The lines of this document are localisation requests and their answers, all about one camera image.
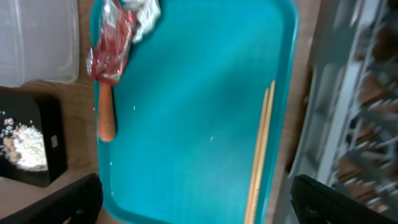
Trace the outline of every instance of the wooden table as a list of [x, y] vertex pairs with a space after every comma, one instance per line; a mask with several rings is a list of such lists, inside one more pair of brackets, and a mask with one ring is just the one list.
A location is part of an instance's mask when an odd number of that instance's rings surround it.
[[[92, 2], [93, 0], [78, 1], [80, 25], [80, 71], [78, 80], [70, 85], [32, 82], [18, 88], [18, 90], [26, 92], [48, 93], [61, 101], [68, 170], [45, 189], [0, 177], [0, 218], [34, 203], [86, 174], [98, 172], [93, 82], [89, 79], [85, 70], [85, 57], [90, 48], [89, 18]], [[303, 98], [307, 94], [306, 86], [308, 86], [308, 53], [319, 8], [319, 2], [316, 0], [296, 0], [296, 2], [300, 11], [300, 31], [280, 152], [267, 210], [267, 223], [271, 222], [274, 214], [281, 174], [284, 172], [288, 152], [296, 148], [301, 130], [305, 108]], [[102, 211], [98, 223], [118, 222], [105, 211]]]

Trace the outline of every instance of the teal tray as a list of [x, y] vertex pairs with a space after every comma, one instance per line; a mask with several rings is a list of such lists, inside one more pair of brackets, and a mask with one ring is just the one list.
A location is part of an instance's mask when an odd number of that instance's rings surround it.
[[[91, 10], [98, 38], [101, 0]], [[275, 97], [254, 223], [264, 223], [289, 91], [289, 0], [164, 0], [114, 87], [117, 134], [98, 140], [104, 206], [129, 223], [243, 223], [264, 91]], [[95, 83], [95, 102], [98, 84]]]

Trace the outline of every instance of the black container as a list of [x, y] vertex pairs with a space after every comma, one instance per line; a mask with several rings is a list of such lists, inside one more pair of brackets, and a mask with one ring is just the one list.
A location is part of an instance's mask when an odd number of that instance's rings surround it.
[[12, 118], [19, 123], [34, 126], [43, 134], [47, 170], [28, 171], [18, 168], [5, 157], [0, 156], [0, 176], [46, 187], [67, 169], [65, 140], [63, 137], [62, 114], [59, 101], [51, 96], [25, 95], [0, 92], [0, 126], [5, 119]]

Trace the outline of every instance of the chopstick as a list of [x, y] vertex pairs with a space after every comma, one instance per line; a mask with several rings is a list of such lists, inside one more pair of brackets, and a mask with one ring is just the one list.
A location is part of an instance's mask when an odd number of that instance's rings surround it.
[[271, 122], [272, 104], [274, 101], [275, 80], [272, 81], [271, 87], [266, 89], [264, 100], [262, 102], [261, 117], [259, 130], [257, 134], [256, 149], [254, 151], [253, 168], [251, 173], [251, 181], [246, 205], [246, 213], [244, 216], [244, 224], [253, 224], [256, 217], [257, 201], [259, 198], [262, 170], [266, 157], [269, 125]]

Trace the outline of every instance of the red plastic wrapper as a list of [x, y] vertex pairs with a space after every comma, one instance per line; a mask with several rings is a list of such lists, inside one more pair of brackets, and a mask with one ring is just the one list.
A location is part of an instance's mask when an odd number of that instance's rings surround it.
[[118, 84], [126, 67], [136, 20], [119, 0], [104, 0], [100, 38], [87, 56], [87, 73], [93, 80]]

